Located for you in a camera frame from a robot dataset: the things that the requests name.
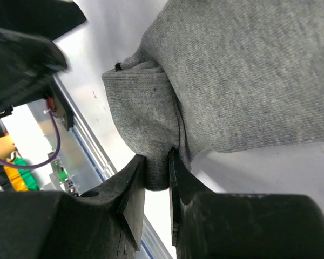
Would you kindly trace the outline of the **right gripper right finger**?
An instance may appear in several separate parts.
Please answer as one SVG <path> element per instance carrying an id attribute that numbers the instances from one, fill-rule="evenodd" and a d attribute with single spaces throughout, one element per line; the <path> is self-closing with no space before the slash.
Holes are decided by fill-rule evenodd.
<path id="1" fill-rule="evenodd" d="M 324 258 L 324 215 L 305 195 L 219 194 L 168 155 L 177 258 Z"/>

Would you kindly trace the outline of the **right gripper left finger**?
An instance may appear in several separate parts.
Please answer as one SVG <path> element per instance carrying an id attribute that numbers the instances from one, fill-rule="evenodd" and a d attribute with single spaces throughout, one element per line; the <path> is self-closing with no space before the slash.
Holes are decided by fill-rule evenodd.
<path id="1" fill-rule="evenodd" d="M 145 158 L 74 197 L 0 192 L 0 258 L 135 258 L 141 247 Z"/>

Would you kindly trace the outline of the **grey sock black stripes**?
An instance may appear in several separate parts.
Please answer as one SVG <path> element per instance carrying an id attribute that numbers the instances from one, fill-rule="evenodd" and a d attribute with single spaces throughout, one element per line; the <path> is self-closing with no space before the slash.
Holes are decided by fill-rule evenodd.
<path id="1" fill-rule="evenodd" d="M 168 153 L 324 141 L 324 1 L 168 1 L 102 75 L 114 124 L 168 188 Z"/>

